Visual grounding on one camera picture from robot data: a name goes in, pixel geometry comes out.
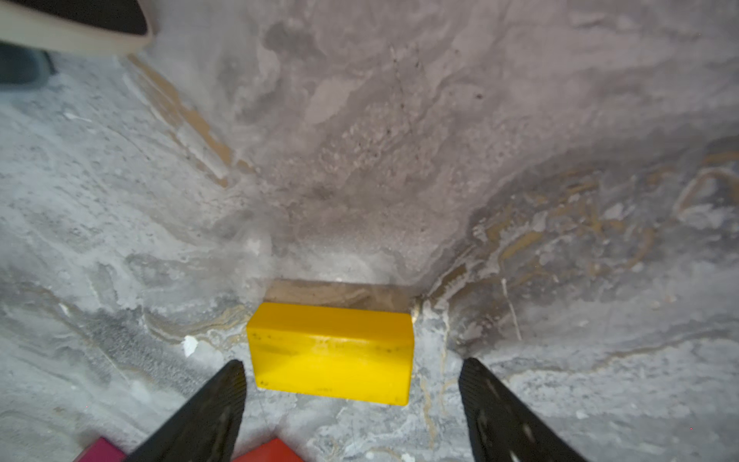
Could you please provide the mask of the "yellow building block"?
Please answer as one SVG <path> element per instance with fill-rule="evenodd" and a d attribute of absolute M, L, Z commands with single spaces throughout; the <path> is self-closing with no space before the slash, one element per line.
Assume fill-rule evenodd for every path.
<path fill-rule="evenodd" d="M 246 335 L 260 389 L 409 402 L 415 338 L 407 313 L 265 302 Z"/>

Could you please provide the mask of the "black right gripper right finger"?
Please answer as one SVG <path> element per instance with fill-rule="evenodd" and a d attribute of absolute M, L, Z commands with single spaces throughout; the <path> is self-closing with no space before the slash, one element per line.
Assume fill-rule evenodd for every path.
<path fill-rule="evenodd" d="M 475 461 L 585 461 L 477 359 L 458 387 Z"/>

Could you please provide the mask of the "beige and grey stapler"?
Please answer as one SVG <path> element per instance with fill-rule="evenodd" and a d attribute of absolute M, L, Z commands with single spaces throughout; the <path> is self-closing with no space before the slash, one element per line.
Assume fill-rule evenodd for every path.
<path fill-rule="evenodd" d="M 52 52 L 128 55 L 153 26 L 140 1 L 3 1 L 1 90 L 36 90 L 56 73 Z"/>

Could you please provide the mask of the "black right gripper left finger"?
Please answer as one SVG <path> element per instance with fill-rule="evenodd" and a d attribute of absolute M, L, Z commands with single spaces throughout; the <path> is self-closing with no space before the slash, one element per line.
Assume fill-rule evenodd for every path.
<path fill-rule="evenodd" d="M 247 384 L 244 363 L 227 362 L 128 461 L 229 461 L 240 431 Z"/>

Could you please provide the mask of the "magenta building block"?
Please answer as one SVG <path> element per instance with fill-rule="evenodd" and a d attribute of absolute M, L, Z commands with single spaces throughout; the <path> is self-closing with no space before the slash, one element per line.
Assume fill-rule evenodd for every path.
<path fill-rule="evenodd" d="M 123 462 L 125 452 L 104 437 L 97 438 L 75 458 L 74 462 Z"/>

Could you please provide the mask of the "red building block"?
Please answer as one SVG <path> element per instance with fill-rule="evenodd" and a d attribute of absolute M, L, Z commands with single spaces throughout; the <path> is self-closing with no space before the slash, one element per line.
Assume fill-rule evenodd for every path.
<path fill-rule="evenodd" d="M 234 462 L 303 462 L 303 459 L 279 438 L 250 450 Z"/>

